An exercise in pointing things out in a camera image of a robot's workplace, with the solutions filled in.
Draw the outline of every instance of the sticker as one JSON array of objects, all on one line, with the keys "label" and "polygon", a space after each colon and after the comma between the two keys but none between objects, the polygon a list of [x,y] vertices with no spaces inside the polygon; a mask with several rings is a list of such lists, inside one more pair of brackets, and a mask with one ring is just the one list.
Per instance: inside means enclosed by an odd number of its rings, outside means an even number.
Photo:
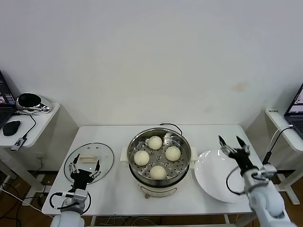
[{"label": "sticker", "polygon": [[279,111],[278,110],[268,110],[268,112],[270,112],[270,113],[278,113]]}]

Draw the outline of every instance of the laptop screen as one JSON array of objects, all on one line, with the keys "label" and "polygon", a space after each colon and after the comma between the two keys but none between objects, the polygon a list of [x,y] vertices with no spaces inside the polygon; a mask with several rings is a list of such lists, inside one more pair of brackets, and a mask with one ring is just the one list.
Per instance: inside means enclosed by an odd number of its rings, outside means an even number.
[{"label": "laptop screen", "polygon": [[303,114],[303,84],[301,85],[297,95],[295,96],[294,100],[292,101],[292,104],[286,111],[287,115],[293,115],[293,114]]},{"label": "laptop screen", "polygon": [[3,75],[0,72],[0,106],[2,105],[15,105],[16,102],[7,86]]}]

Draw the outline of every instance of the white side table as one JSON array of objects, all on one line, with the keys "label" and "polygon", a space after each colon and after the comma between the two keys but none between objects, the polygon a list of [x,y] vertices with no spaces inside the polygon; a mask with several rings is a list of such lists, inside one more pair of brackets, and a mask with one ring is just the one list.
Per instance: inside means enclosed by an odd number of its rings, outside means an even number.
[{"label": "white side table", "polygon": [[[277,128],[289,125],[289,122],[285,120],[283,114],[279,112],[279,110],[269,108],[266,109],[265,113]],[[294,151],[303,151],[303,139],[296,133],[295,130],[285,130],[282,135]],[[285,178],[283,174],[278,174],[277,176],[281,183],[275,185],[276,189],[279,192],[286,192],[293,205],[300,204],[300,201],[293,191],[291,185],[303,176],[303,166],[298,167],[287,178]]]},{"label": "white side table", "polygon": [[[35,144],[39,136],[42,134],[48,123],[54,117],[56,112],[59,110],[59,103],[52,103],[53,109],[48,114],[44,115],[34,115],[33,118],[36,121],[36,126],[27,134],[27,140],[23,144],[24,147],[29,148]],[[45,175],[39,175],[37,178],[34,178],[24,166],[12,155],[13,152],[18,153],[17,151],[11,151],[10,148],[15,144],[18,138],[22,137],[28,129],[30,129],[34,122],[29,116],[18,115],[12,116],[9,119],[10,121],[21,121],[21,125],[16,134],[12,136],[4,136],[3,130],[0,130],[0,170],[6,171],[5,173],[11,176],[12,178],[16,177],[13,172],[9,172],[9,169],[13,170],[18,176],[25,180],[31,187],[26,197],[33,197],[36,192],[43,192],[44,186],[40,183]],[[51,186],[45,187],[45,192],[50,191]],[[25,201],[30,203],[32,199],[26,199]]]}]

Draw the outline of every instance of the laptop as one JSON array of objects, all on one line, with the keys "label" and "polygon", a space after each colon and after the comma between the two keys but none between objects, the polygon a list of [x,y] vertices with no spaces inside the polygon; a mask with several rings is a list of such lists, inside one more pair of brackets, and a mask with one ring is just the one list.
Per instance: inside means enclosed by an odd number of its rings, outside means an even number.
[{"label": "laptop", "polygon": [[303,139],[303,84],[284,114],[285,119]]},{"label": "laptop", "polygon": [[0,71],[0,129],[16,111],[16,102]]}]

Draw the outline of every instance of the table leg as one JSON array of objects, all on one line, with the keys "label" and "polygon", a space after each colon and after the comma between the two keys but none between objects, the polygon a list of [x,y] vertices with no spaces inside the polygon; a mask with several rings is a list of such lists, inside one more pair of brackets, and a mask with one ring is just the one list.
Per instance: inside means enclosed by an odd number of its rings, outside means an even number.
[{"label": "table leg", "polygon": [[291,185],[303,176],[303,173],[296,172],[297,170],[294,171],[287,178],[285,178],[283,174],[277,174],[277,177],[279,178],[281,183],[275,184],[275,187],[278,192],[286,192],[289,200],[292,202],[293,205],[299,205],[300,201],[296,196],[295,192],[293,191]]},{"label": "table leg", "polygon": [[241,218],[239,218],[236,222],[237,227],[244,227],[248,223],[252,222],[254,219],[257,218],[257,215],[255,213],[252,214],[244,214]]},{"label": "table leg", "polygon": [[17,178],[17,175],[14,174],[1,160],[0,160],[0,171],[3,172],[7,176],[5,178],[5,180],[2,181],[2,183],[4,183],[4,184],[0,185],[0,188],[4,189],[5,183],[8,183],[10,179],[15,180]]},{"label": "table leg", "polygon": [[13,173],[10,168],[8,168],[1,160],[0,160],[0,171],[3,172],[6,176],[10,176],[11,179],[15,180],[17,175]]},{"label": "table leg", "polygon": [[93,217],[91,218],[90,226],[95,226],[96,217],[97,217],[97,216],[93,216]]},{"label": "table leg", "polygon": [[[44,177],[45,177],[45,174],[39,174],[36,179],[39,182],[42,182]],[[24,200],[24,202],[22,203],[22,206],[28,206],[28,203],[30,204],[32,202],[33,197],[35,196],[35,194],[37,192],[50,192],[51,188],[52,188],[51,185],[44,185],[42,190],[36,190],[34,187],[31,187],[26,195],[26,198],[28,198],[28,199]]]},{"label": "table leg", "polygon": [[44,186],[11,155],[11,151],[1,149],[0,159],[30,186],[34,187],[36,191],[43,191]]}]

